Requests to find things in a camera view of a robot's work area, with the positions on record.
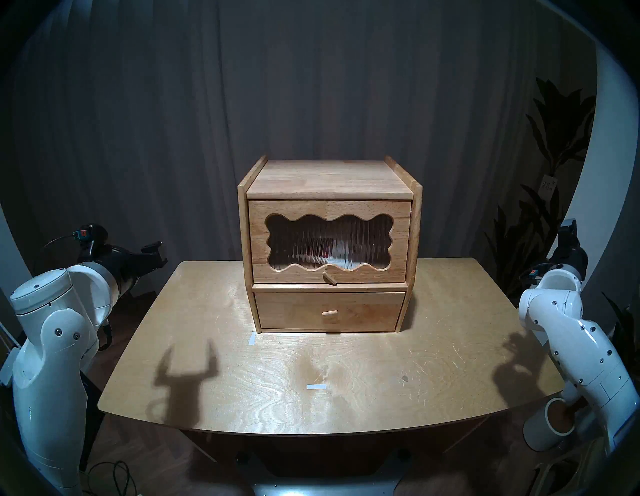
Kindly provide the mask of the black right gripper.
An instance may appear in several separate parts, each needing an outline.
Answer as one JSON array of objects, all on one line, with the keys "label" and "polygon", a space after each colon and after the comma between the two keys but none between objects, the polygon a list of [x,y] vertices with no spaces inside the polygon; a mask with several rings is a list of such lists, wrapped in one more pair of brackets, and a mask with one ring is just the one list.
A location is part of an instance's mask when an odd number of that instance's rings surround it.
[{"label": "black right gripper", "polygon": [[558,244],[553,251],[549,263],[560,268],[572,268],[579,281],[584,281],[588,267],[588,255],[581,247],[577,237],[577,221],[575,218],[566,218],[559,227]]}]

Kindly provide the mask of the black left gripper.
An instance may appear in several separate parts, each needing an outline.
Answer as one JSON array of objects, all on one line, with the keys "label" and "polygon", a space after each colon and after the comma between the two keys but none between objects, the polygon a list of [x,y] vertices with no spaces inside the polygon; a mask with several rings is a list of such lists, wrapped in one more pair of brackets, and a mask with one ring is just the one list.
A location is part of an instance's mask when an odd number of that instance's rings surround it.
[{"label": "black left gripper", "polygon": [[102,244],[95,248],[95,262],[114,276],[119,294],[124,295],[139,279],[165,267],[168,259],[159,253],[161,246],[162,241],[156,241],[134,253],[119,246]]}]

